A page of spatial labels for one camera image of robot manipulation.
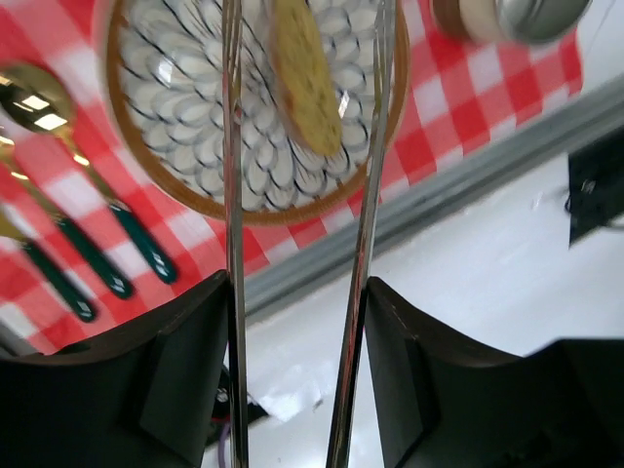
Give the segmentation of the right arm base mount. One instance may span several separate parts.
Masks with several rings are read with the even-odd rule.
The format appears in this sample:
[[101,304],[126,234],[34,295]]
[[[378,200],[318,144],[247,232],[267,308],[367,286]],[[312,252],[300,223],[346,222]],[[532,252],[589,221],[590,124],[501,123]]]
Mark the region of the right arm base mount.
[[569,245],[597,229],[623,232],[623,130],[570,153],[567,163]]

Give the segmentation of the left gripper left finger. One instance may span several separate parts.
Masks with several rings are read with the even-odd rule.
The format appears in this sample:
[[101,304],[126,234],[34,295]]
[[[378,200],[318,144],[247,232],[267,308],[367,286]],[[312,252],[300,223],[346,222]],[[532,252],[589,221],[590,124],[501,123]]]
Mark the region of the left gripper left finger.
[[197,467],[227,342],[227,277],[55,354],[1,363],[5,467]]

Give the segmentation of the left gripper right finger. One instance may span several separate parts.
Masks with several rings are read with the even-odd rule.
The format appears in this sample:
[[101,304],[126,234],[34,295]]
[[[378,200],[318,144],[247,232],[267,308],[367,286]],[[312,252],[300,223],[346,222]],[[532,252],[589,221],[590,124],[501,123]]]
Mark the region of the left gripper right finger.
[[365,332],[387,467],[619,467],[623,343],[560,339],[525,357],[367,284]]

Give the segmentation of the baguette slice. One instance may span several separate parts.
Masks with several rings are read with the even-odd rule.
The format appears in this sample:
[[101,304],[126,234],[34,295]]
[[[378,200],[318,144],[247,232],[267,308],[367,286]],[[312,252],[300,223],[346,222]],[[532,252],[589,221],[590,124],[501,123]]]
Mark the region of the baguette slice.
[[337,155],[342,139],[338,101],[317,23],[304,1],[269,3],[269,58],[277,108],[300,146]]

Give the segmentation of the metal tongs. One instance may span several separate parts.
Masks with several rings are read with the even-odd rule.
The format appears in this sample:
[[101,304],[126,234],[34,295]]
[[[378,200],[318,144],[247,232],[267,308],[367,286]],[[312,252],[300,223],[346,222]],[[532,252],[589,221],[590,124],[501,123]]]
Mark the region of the metal tongs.
[[[224,207],[227,274],[230,283],[228,293],[230,446],[232,466],[246,467],[250,458],[241,163],[242,4],[239,1],[225,1],[221,12]],[[332,410],[327,454],[327,464],[331,468],[345,467],[349,462],[353,407],[364,336],[366,281],[372,259],[378,197],[386,154],[396,17],[396,2],[379,3],[373,36],[374,109],[367,180]]]

